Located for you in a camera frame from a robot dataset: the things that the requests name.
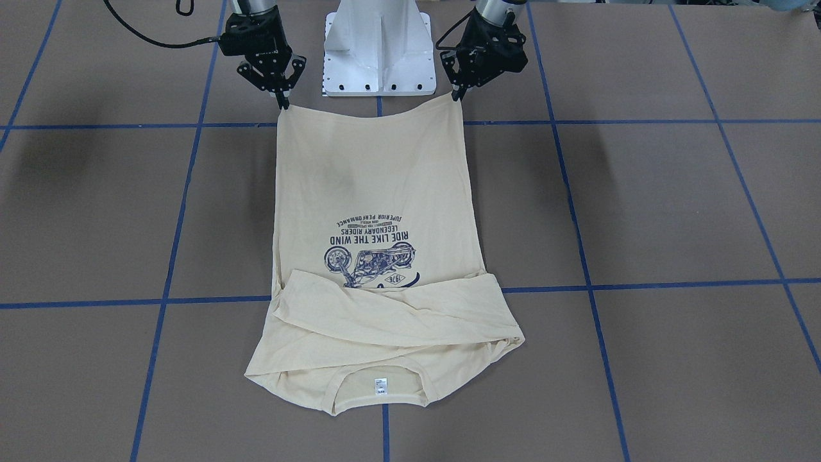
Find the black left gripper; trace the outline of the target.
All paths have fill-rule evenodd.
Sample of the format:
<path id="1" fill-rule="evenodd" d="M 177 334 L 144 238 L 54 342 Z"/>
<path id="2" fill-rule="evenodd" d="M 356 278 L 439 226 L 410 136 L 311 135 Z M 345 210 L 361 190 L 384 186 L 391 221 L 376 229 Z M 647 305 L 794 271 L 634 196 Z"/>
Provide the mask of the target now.
<path id="1" fill-rule="evenodd" d="M 519 73 L 528 59 L 525 35 L 516 25 L 516 12 L 502 13 L 502 23 L 488 21 L 480 12 L 470 12 L 439 39 L 440 59 L 452 84 L 451 98 L 463 101 L 473 87 L 483 87 L 502 73 Z M 455 46 L 443 41 L 462 23 L 464 33 Z"/>

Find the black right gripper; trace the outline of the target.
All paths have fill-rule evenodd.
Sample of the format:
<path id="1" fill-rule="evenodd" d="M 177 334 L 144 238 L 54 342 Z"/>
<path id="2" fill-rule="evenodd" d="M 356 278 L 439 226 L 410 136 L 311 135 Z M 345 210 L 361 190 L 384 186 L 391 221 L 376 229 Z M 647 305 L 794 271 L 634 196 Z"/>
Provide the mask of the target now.
<path id="1" fill-rule="evenodd" d="M 287 43 L 277 6 L 234 6 L 218 47 L 225 56 L 243 56 L 237 72 L 259 90 L 275 94 L 279 109 L 290 106 L 306 59 Z"/>

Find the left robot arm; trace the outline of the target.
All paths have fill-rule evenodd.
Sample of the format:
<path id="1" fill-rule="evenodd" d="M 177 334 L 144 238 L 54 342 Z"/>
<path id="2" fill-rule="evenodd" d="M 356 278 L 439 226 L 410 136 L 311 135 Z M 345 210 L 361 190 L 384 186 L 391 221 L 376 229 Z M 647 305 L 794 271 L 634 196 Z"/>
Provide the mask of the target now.
<path id="1" fill-rule="evenodd" d="M 526 1 L 478 1 L 435 43 L 452 84 L 454 101 L 503 73 L 520 73 L 528 64 L 526 37 L 516 24 Z"/>

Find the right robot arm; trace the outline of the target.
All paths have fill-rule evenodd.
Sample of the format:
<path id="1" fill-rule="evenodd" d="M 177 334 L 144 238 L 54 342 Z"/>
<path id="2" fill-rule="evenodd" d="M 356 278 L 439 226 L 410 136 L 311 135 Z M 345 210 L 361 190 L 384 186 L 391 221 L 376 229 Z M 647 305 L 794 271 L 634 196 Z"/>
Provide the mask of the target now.
<path id="1" fill-rule="evenodd" d="M 243 56 L 237 73 L 289 108 L 288 96 L 305 69 L 306 58 L 295 55 L 285 37 L 276 1 L 233 1 L 218 47 L 225 56 Z"/>

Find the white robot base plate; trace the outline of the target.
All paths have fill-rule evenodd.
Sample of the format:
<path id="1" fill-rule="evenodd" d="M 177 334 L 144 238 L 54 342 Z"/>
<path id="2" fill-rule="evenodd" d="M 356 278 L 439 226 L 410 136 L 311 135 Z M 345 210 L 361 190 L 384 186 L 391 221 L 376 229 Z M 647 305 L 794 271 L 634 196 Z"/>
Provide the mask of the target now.
<path id="1" fill-rule="evenodd" d="M 416 2 L 341 1 L 326 15 L 325 96 L 431 96 L 436 85 L 430 18 Z"/>

